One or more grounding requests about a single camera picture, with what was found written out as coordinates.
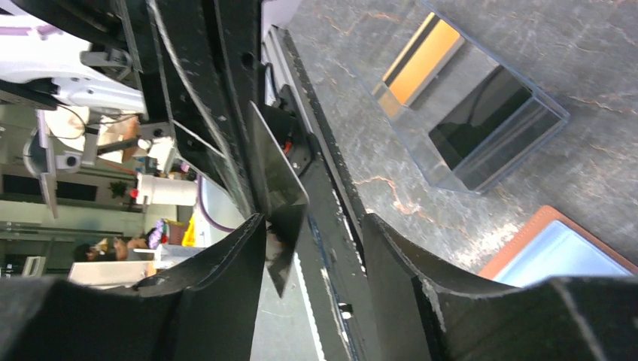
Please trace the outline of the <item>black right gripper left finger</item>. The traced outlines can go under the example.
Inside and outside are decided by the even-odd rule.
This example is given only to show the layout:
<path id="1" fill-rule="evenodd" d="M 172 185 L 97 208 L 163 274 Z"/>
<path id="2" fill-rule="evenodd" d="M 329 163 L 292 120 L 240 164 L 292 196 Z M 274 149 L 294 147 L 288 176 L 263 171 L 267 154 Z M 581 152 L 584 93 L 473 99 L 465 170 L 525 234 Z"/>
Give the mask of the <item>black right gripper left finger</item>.
<path id="1" fill-rule="evenodd" d="M 248 360 L 265 262 L 266 221 L 130 287 L 61 278 L 1 282 L 3 360 Z"/>

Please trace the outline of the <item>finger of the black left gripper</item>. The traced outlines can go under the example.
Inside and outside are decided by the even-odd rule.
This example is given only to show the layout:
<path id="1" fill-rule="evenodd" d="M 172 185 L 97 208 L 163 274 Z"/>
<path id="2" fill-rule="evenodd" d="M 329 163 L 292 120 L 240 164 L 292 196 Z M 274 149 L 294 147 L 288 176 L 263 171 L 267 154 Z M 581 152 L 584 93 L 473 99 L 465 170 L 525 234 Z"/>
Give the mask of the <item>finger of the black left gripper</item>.
<path id="1" fill-rule="evenodd" d="M 217 175 L 241 214 L 262 213 L 251 152 L 260 96 L 259 1 L 118 1 L 150 118 L 169 119 L 181 155 Z"/>

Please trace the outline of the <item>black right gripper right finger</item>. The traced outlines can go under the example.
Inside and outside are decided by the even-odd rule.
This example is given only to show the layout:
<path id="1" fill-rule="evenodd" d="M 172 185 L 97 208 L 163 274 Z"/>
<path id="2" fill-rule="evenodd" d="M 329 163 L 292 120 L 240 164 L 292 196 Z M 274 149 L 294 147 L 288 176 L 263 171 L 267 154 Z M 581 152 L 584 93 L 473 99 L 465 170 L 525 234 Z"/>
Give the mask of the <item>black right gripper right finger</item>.
<path id="1" fill-rule="evenodd" d="M 558 277 L 528 287 L 482 278 L 362 222 L 384 360 L 635 360 L 636 278 Z"/>

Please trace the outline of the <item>black credit card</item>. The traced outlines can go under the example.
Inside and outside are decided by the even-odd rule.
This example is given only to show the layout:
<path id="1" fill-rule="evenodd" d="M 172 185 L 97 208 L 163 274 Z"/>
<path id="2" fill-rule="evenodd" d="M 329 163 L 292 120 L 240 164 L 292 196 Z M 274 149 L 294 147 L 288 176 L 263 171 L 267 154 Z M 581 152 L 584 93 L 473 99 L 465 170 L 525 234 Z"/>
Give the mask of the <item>black credit card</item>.
<path id="1" fill-rule="evenodd" d="M 266 268 L 279 296 L 290 277 L 308 194 L 255 102 L 247 106 L 248 165 L 256 209 L 267 221 Z"/>

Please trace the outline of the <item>tan leather card holder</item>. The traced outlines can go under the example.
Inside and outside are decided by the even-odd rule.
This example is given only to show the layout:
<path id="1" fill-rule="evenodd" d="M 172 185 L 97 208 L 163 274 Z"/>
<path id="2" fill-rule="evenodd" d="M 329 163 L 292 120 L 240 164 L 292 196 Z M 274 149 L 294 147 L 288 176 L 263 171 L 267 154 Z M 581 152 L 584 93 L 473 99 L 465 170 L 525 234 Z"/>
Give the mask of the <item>tan leather card holder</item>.
<path id="1" fill-rule="evenodd" d="M 527 287 L 562 276 L 636 276 L 637 265 L 557 209 L 545 205 L 478 275 L 513 287 Z"/>

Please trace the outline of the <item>clear acrylic card box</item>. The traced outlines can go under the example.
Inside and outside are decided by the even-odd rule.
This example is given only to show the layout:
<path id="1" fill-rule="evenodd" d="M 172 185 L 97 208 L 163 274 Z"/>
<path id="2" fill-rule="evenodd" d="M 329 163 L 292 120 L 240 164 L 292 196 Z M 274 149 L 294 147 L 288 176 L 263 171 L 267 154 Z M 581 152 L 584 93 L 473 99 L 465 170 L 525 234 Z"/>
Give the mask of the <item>clear acrylic card box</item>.
<path id="1" fill-rule="evenodd" d="M 414 102 L 402 106 L 382 78 L 431 12 L 465 42 Z M 350 36 L 353 73 L 432 187 L 486 193 L 570 117 L 430 1 L 366 1 Z"/>

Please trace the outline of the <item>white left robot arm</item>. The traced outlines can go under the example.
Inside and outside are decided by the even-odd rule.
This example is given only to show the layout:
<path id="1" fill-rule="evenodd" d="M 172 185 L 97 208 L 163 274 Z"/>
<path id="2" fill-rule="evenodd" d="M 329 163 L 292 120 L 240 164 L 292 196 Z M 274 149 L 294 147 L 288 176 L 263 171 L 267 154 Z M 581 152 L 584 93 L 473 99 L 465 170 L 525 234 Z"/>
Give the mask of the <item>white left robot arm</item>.
<path id="1" fill-rule="evenodd" d="M 27 166 L 57 211 L 58 171 L 172 138 L 241 214 L 263 212 L 252 131 L 259 1 L 7 1 L 1 100 L 36 109 Z"/>

